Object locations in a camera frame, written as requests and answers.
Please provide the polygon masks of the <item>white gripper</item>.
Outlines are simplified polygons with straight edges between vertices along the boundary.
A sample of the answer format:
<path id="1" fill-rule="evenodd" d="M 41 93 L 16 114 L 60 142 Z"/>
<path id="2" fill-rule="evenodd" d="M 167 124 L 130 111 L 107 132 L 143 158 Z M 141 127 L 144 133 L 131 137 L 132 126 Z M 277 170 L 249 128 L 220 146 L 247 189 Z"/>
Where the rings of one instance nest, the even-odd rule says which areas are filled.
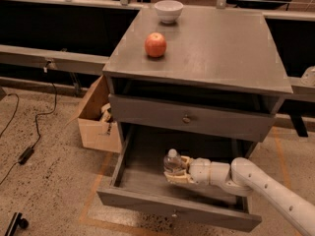
<path id="1" fill-rule="evenodd" d="M 181 155 L 181 167 L 188 169 L 189 174 L 173 175 L 164 173 L 166 180 L 172 184 L 210 184 L 211 162 L 205 158 L 193 159 L 189 156 Z"/>

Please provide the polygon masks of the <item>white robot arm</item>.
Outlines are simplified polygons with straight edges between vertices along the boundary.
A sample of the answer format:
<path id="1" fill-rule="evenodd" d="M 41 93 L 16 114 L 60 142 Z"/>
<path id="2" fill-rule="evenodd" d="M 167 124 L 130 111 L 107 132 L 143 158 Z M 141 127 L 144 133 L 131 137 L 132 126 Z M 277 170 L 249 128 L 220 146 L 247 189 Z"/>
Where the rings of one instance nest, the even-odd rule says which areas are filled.
<path id="1" fill-rule="evenodd" d="M 315 236 L 315 206 L 273 179 L 250 160 L 237 157 L 231 163 L 191 158 L 172 150 L 163 160 L 164 176 L 170 183 L 202 184 L 229 194 L 262 195 L 302 236 Z"/>

